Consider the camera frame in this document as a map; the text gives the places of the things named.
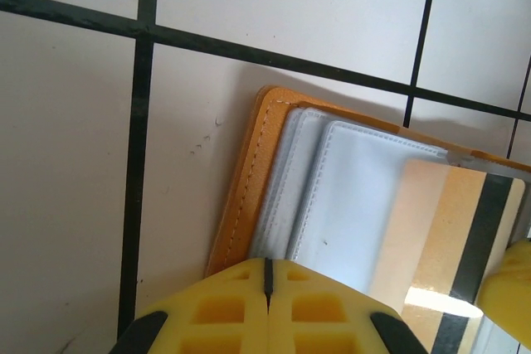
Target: tiled wall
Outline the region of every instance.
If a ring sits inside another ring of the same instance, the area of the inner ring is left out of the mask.
[[[133,20],[139,2],[55,1]],[[174,30],[409,85],[425,2],[158,0],[153,17]],[[0,4],[13,11],[10,0]],[[518,110],[530,4],[433,0],[418,86]],[[148,118],[136,296],[143,308],[202,277],[261,86],[285,85],[396,124],[407,106],[406,95],[314,76],[318,66],[301,74],[241,61],[237,49],[231,58],[216,56],[215,46],[185,50],[195,45],[183,41],[183,48],[154,45],[148,116],[147,107],[131,108],[140,62],[133,37],[9,12],[0,13],[0,27],[0,352],[112,347],[131,109],[141,114],[133,121]],[[531,113],[530,96],[523,112]],[[411,117],[413,129],[501,156],[514,131],[507,116],[429,99],[415,99]],[[531,162],[530,134],[531,122],[520,120],[511,159]]]

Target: black grout line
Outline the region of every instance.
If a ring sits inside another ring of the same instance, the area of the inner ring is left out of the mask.
[[[119,285],[118,337],[133,322],[136,308],[149,94],[154,47],[148,32],[149,27],[155,24],[156,17],[157,0],[139,0],[138,21],[144,24],[145,29],[136,36],[134,48],[133,91],[125,179],[122,265]]]
[[[413,88],[410,85],[378,78],[376,76],[361,74],[351,70],[336,68],[331,65],[286,56],[274,53],[273,51],[265,51],[250,46],[215,39],[213,37],[201,36],[191,32],[183,32],[169,27],[161,27],[157,25],[151,26],[125,17],[112,16],[110,14],[85,9],[83,7],[67,5],[52,0],[28,1],[44,1],[51,5],[51,9],[54,12],[45,12],[43,14],[40,12],[42,7],[38,7],[37,11],[33,12],[32,8],[27,4],[16,7],[16,10],[13,11],[14,7],[9,7],[9,5],[6,4],[6,0],[0,0],[0,11],[15,12],[16,14],[22,14],[28,17],[45,19],[47,21],[59,22],[75,27],[84,27],[98,32],[108,32],[114,33],[115,35],[135,38],[142,37],[154,41],[155,43],[178,47],[185,50],[198,51],[213,56],[222,56],[259,65],[267,65],[282,70],[292,70],[293,72],[342,81],[353,85],[366,86],[400,95],[415,95],[415,97],[420,99],[427,99],[438,103],[454,105],[455,107],[473,109],[488,114],[496,114],[507,118],[522,119],[531,122],[531,114],[522,113],[521,111],[506,109],[470,99],[463,99],[454,95],[447,95],[418,87],[414,88],[415,91],[413,94]],[[77,16],[77,13],[81,12],[83,17],[72,17],[69,12],[72,12],[74,16]],[[105,24],[99,23],[99,20],[104,17],[112,17],[110,19],[111,26],[107,27]]]
[[[421,30],[418,35],[417,51],[415,52],[415,61],[413,62],[413,71],[411,86],[413,94],[407,97],[406,112],[404,113],[403,126],[409,128],[409,123],[412,118],[413,101],[415,100],[415,91],[417,87],[418,74],[421,70],[422,52],[424,51],[424,43],[426,42],[426,34],[428,31],[428,22],[430,21],[431,4],[433,0],[426,0],[424,3],[424,12],[422,13]]]
[[[136,20],[55,0],[0,0],[0,11],[126,37],[145,31]]]
[[[522,104],[524,103],[525,90],[528,87],[529,81],[529,70],[531,70],[531,56],[529,56],[528,69],[525,71],[524,85],[522,86],[522,91],[520,92],[520,99],[518,102],[518,112],[522,110]],[[511,153],[513,152],[514,136],[516,135],[516,129],[518,128],[518,118],[514,120],[513,131],[511,132],[511,139],[509,140],[509,148],[507,148],[507,159],[510,158]]]

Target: yellow plastic object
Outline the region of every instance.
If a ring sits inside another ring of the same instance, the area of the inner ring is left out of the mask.
[[[481,285],[477,306],[531,349],[531,242],[518,242],[505,252],[499,271]]]
[[[268,261],[247,260],[152,306],[111,354],[426,353],[384,304],[288,260]]]

